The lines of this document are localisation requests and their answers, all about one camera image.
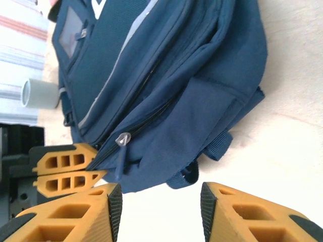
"webbing strap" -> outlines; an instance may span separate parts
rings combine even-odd
[[[232,136],[227,130],[220,133],[204,150],[203,153],[212,160],[220,160],[232,142]]]
[[[60,89],[60,99],[62,101],[62,110],[64,115],[64,126],[70,127],[74,124],[72,116],[72,106],[70,99],[67,95],[66,88],[64,86],[64,81],[62,79],[61,70],[59,71],[59,89]]]
[[[173,189],[188,187],[198,180],[198,164],[194,160],[183,170],[177,172],[173,177],[166,181],[167,185]]]

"grey reflective strip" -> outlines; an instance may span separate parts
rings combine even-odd
[[[87,112],[87,114],[85,115],[85,117],[79,122],[78,127],[82,128],[82,126],[84,125],[84,123],[87,121],[88,117],[90,116],[90,113],[93,109],[93,107],[96,104],[97,99],[100,97],[102,91],[104,90],[104,88],[106,87],[107,83],[109,82],[109,80],[111,79],[113,73],[115,72],[117,63],[120,59],[121,53],[124,50],[124,48],[126,47],[126,45],[128,44],[129,40],[131,39],[131,37],[134,35],[134,33],[137,31],[137,29],[139,28],[139,26],[142,24],[142,22],[144,21],[144,19],[146,18],[146,16],[150,13],[150,11],[152,10],[152,8],[156,5],[156,3],[158,2],[158,0],[150,0],[149,4],[147,5],[147,7],[145,8],[145,10],[135,19],[135,21],[132,23],[131,28],[128,32],[128,35],[126,37],[126,40],[121,48],[121,51],[118,55],[117,61],[110,73],[109,78],[107,79],[107,81],[105,82],[103,88],[101,89],[101,91],[99,92],[99,95],[95,98],[94,102],[92,103],[89,111]]]
[[[66,92],[66,88],[65,88],[65,87],[62,87],[62,88],[59,90],[59,92],[60,92],[60,95],[61,95],[63,92]]]

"striped fabric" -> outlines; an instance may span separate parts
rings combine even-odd
[[[22,108],[27,78],[42,79],[48,20],[34,0],[0,0],[0,123],[35,125],[38,110]]]

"zipper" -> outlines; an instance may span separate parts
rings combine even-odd
[[[157,65],[158,65],[159,61],[153,66],[153,68],[150,70],[150,72],[148,73],[148,75],[146,76],[146,78],[144,79],[144,81],[140,84],[138,91],[136,92],[136,94],[131,97],[130,102],[128,102],[126,108],[124,109],[124,111],[121,113],[121,115],[119,116],[119,118],[117,119],[117,121],[115,122],[115,125],[110,129],[110,130],[114,130],[116,128],[116,126],[119,124],[119,122],[123,119],[123,116],[126,114],[126,111],[128,111],[128,109],[132,106],[132,104],[134,103],[134,101],[136,100],[136,98],[139,96],[139,94],[141,93],[142,89],[145,87],[146,83],[148,82],[149,78],[151,77],[151,75],[153,74],[154,70],[156,69]],[[95,148],[97,150],[99,150],[102,145],[104,144],[104,142],[107,140],[107,138],[110,136],[110,133],[107,133],[105,136],[103,136],[101,138],[101,141],[95,145]]]
[[[163,105],[160,109],[158,109],[156,112],[154,112],[150,117],[145,119],[143,122],[140,122],[139,124],[131,127],[125,132],[122,132],[119,137],[116,139],[116,143],[113,144],[107,151],[105,151],[102,155],[98,155],[92,163],[89,165],[87,170],[91,170],[95,167],[97,167],[99,164],[101,164],[105,159],[107,159],[110,155],[112,155],[118,148],[126,147],[127,144],[130,142],[131,139],[136,137],[140,133],[141,130],[143,130],[145,127],[147,127],[148,124],[150,124],[152,121],[156,120],[158,117],[160,117],[164,111],[168,108],[168,106],[172,103],[174,100],[174,97],[171,98],[165,105]]]
[[[84,39],[85,37],[87,36],[88,34],[88,30],[87,30],[87,23],[84,24],[83,26],[83,29],[81,30],[80,33],[77,33],[75,34],[75,40],[78,42],[77,43],[77,53],[74,53],[73,56],[72,56],[72,59],[71,59],[71,62],[69,64],[69,67],[68,67],[68,72],[72,69],[74,63],[76,62],[79,54],[80,54],[80,51],[82,49],[82,46],[84,44]]]

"black rubber pad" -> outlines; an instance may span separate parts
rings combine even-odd
[[[110,193],[110,195],[108,195],[108,198],[113,241],[117,242],[122,213],[122,191],[119,184],[116,185],[114,190]]]
[[[318,242],[323,242],[323,229],[316,223],[297,215],[289,215],[289,217],[315,240]]]
[[[28,223],[33,217],[35,217],[35,213],[28,213],[20,217],[13,218],[9,220],[4,226],[0,228],[0,242],[5,241],[12,234],[14,234],[18,229],[20,229],[23,225]]]
[[[210,241],[214,213],[216,211],[217,198],[208,187],[203,183],[201,191],[201,215],[204,229],[205,242]]]

